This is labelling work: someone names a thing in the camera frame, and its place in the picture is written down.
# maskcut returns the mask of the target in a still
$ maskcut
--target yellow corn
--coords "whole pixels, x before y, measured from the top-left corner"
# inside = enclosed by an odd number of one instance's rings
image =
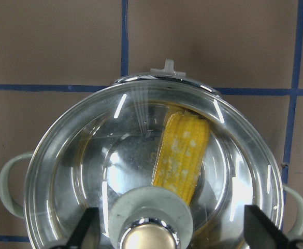
[[[153,185],[164,187],[190,204],[209,142],[210,126],[189,112],[167,120],[153,174]]]

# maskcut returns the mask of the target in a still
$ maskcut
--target corn cob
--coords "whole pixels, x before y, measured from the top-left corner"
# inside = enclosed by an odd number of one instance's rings
[[[209,136],[206,120],[189,112],[172,113],[158,150],[153,185],[173,191],[189,205]]]

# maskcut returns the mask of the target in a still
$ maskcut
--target grey plastic handle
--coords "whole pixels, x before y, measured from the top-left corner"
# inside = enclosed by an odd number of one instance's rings
[[[20,206],[15,202],[15,200],[12,198],[9,187],[8,187],[8,179],[10,175],[10,171],[12,167],[21,160],[30,160],[33,156],[33,151],[26,152],[23,154],[20,154],[11,160],[9,160],[2,168],[0,173],[0,198],[3,203],[3,205],[6,207],[6,209],[13,215],[24,218],[23,214],[23,207]]]
[[[303,233],[303,198],[297,191],[286,184],[283,184],[283,189],[295,199],[297,204],[296,220],[293,227],[288,232],[288,236],[301,236]]]

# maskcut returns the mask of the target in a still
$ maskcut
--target metal pot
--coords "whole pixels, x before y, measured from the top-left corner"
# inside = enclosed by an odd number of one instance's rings
[[[34,248],[69,237],[83,211],[100,208],[99,248],[113,248],[109,212],[120,196],[151,185],[155,155],[170,108],[211,123],[190,204],[191,248],[245,248],[243,210],[255,204],[280,227],[283,185],[276,161],[254,127],[219,93],[187,79],[168,61],[161,72],[127,76],[64,113],[32,153],[9,161],[0,176],[5,207],[26,221]],[[24,207],[9,194],[10,168],[31,158]],[[303,219],[294,226],[302,233]]]

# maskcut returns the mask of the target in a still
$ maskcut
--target metal lid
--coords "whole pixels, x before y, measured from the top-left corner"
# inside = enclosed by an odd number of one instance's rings
[[[210,141],[190,204],[192,248],[240,248],[245,204],[279,227],[283,197],[273,155],[258,132],[219,94],[178,76],[136,75],[81,101],[47,131],[31,160],[25,218],[41,248],[69,237],[84,209],[101,213],[100,248],[112,248],[108,215],[116,199],[151,185],[169,109],[207,119]]]

